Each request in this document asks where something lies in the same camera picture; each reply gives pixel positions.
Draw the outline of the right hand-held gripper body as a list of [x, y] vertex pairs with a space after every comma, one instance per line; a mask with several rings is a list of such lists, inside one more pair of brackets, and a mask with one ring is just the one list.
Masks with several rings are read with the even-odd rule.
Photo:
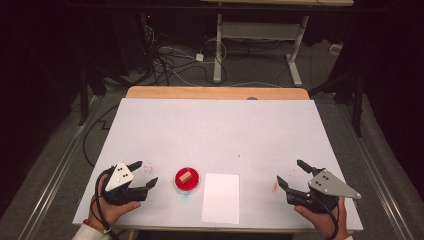
[[340, 197], [361, 199], [362, 195], [341, 181], [329, 170], [315, 167], [303, 167], [313, 178], [308, 181], [308, 192], [292, 189], [285, 184], [287, 203], [303, 206], [313, 213], [323, 214], [338, 206]]

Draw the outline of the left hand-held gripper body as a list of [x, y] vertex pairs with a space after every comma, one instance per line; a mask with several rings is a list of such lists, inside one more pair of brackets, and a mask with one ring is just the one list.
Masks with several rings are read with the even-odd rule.
[[129, 187], [134, 179], [134, 175], [128, 169], [129, 165], [119, 162], [103, 171], [107, 177], [101, 187], [101, 196], [108, 204], [121, 206], [132, 201], [146, 200], [148, 191], [143, 187]]

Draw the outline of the person's left hand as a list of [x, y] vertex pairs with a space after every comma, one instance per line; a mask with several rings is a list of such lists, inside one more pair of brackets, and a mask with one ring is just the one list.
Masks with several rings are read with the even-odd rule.
[[138, 201], [132, 201], [121, 206], [108, 204], [103, 197], [94, 195], [90, 202], [88, 220], [94, 225], [105, 230], [103, 222], [113, 226], [120, 217], [141, 206]]

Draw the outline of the person's right hand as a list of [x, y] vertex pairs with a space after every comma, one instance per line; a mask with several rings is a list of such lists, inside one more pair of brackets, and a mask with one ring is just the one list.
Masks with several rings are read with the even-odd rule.
[[338, 223], [338, 233], [335, 236], [333, 236], [335, 226], [329, 214], [315, 214], [303, 206], [295, 206], [294, 210], [310, 221], [325, 240], [346, 240], [350, 237], [347, 230], [347, 211], [343, 197], [339, 198], [338, 206], [332, 210], [332, 214]]

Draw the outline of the red round dish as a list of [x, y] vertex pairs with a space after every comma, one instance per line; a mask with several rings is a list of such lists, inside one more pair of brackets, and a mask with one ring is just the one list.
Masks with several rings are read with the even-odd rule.
[[194, 168], [181, 168], [175, 174], [174, 184], [180, 191], [192, 191], [200, 184], [200, 175]]

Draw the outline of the person's left sleeve cuff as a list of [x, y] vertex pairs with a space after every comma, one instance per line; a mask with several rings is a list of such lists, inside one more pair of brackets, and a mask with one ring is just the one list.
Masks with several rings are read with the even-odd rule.
[[104, 229], [85, 219], [72, 240], [112, 240], [112, 238]]

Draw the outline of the white paper sheet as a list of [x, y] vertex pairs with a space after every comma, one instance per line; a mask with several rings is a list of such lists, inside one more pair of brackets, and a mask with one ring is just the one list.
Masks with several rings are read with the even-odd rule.
[[238, 224], [239, 216], [239, 176], [207, 173], [204, 183], [202, 221]]

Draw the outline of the white table board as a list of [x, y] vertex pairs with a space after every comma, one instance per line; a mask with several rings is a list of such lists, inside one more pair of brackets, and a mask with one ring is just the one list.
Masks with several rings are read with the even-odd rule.
[[[134, 186], [158, 178], [142, 206], [120, 218], [122, 227], [255, 232], [310, 232], [277, 177], [305, 191], [303, 160], [342, 174], [315, 103], [311, 100], [132, 99], [121, 101], [92, 174], [118, 163], [142, 161]], [[174, 177], [194, 168], [200, 184], [176, 188]], [[238, 224], [202, 221], [207, 173], [239, 176]]]

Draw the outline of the black metal stand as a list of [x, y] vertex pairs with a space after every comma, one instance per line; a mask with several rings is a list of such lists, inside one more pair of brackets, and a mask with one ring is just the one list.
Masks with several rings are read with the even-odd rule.
[[364, 94], [364, 65], [353, 64], [345, 70], [335, 67], [328, 80], [308, 90], [310, 97], [321, 92], [333, 92], [336, 104], [346, 104], [349, 101], [353, 104], [351, 124], [358, 137], [361, 132], [362, 102]]

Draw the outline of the wooden table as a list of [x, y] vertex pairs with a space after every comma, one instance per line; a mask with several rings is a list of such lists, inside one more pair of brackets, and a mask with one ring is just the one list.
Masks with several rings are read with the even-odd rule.
[[309, 100], [302, 88], [133, 86], [127, 98], [219, 99], [219, 100]]

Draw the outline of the white metal desk frame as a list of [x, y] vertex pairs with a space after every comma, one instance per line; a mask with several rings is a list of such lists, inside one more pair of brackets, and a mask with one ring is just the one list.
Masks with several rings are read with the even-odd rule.
[[292, 51], [285, 55], [292, 82], [295, 87], [303, 85], [296, 66], [296, 58], [307, 28], [309, 17], [303, 16], [298, 23], [267, 23], [228, 21], [222, 14], [217, 15], [216, 42], [213, 82], [221, 83], [224, 76], [223, 60], [227, 53], [224, 40], [235, 40], [242, 43], [292, 43]]

